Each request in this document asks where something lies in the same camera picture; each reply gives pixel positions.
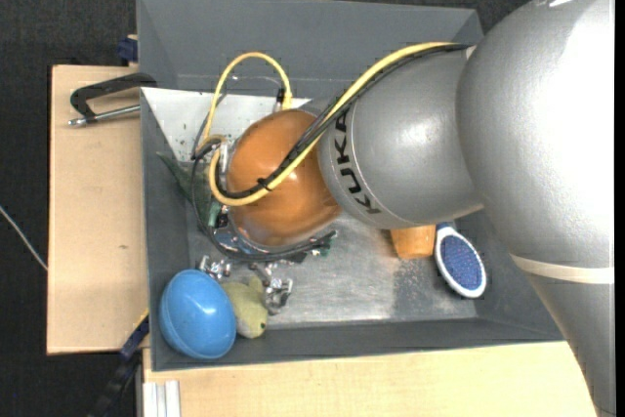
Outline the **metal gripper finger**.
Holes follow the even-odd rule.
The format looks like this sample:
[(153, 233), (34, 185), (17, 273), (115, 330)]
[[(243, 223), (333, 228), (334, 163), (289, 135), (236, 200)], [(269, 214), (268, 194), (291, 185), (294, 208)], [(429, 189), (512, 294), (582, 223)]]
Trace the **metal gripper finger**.
[(197, 263), (196, 268), (214, 279), (225, 279), (231, 275), (231, 261), (227, 258), (214, 259), (204, 255)]
[(249, 285), (258, 293), (262, 305), (269, 314), (279, 314), (291, 296), (293, 280), (277, 276), (274, 263), (250, 264), (248, 269), (253, 273)]

